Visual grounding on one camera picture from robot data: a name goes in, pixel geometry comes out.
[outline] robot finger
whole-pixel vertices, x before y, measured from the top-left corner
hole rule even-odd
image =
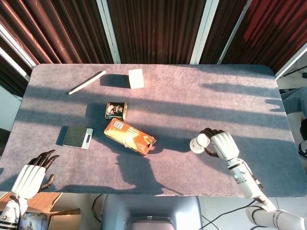
[[[214,129],[213,132],[215,133],[215,135],[220,133],[220,131],[218,131],[217,129]]]
[[[215,135],[214,131],[210,128],[205,128],[201,133],[205,134],[209,139]]]
[[[44,155],[41,157],[41,159],[39,160],[39,162],[37,163],[38,166],[42,166],[50,157],[50,155],[54,152],[55,150],[50,150],[48,152],[45,152]]]
[[[209,148],[205,148],[205,152],[211,157],[219,157],[216,152],[213,152]]]
[[[29,161],[28,165],[33,164],[33,162],[36,160],[36,158],[33,158],[32,160]]]
[[[42,167],[45,167],[45,168],[46,168],[46,171],[47,171],[48,168],[49,168],[49,167],[51,166],[51,164],[53,163],[53,161],[54,161],[56,158],[58,158],[58,157],[59,157],[59,155],[55,155],[55,156],[50,157],[49,160],[46,161],[46,162],[42,165]]]
[[[43,152],[41,154],[38,155],[38,157],[35,158],[35,160],[32,162],[32,165],[37,165],[37,163],[39,162],[39,160],[42,158],[42,156],[44,156],[46,154],[46,152]]]
[[[43,185],[40,186],[38,192],[40,193],[41,191],[49,188],[52,185],[53,181],[54,181],[54,177],[55,177],[55,175],[51,174],[49,179],[48,179],[48,181],[46,182],[46,184],[43,184]]]

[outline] gray chair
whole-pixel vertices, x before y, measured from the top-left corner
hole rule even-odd
[[[197,196],[107,195],[101,230],[197,230]]]

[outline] orange box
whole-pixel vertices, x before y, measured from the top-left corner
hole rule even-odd
[[[104,131],[108,138],[123,144],[126,148],[130,148],[142,156],[146,156],[151,146],[156,142],[151,137],[126,123],[113,118]]]

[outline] cardboard box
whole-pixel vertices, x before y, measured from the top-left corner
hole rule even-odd
[[[6,193],[0,198],[0,211],[11,200],[12,193]],[[38,193],[28,200],[26,212],[42,213],[47,216],[48,230],[78,230],[81,222],[80,209],[54,208],[62,193]]]
[[[113,118],[104,131],[108,138],[123,144],[142,156],[146,156],[152,145],[156,142],[154,137],[149,136],[126,123]]]

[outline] white pen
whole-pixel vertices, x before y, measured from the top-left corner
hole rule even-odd
[[[94,75],[92,77],[90,77],[89,79],[85,80],[84,82],[82,82],[80,85],[77,85],[75,88],[72,88],[68,94],[71,95],[74,92],[79,91],[80,89],[83,89],[85,86],[91,84],[92,82],[94,82],[95,80],[97,80],[98,78],[100,78],[102,75],[106,74],[106,71],[102,71],[99,72],[97,75]]]

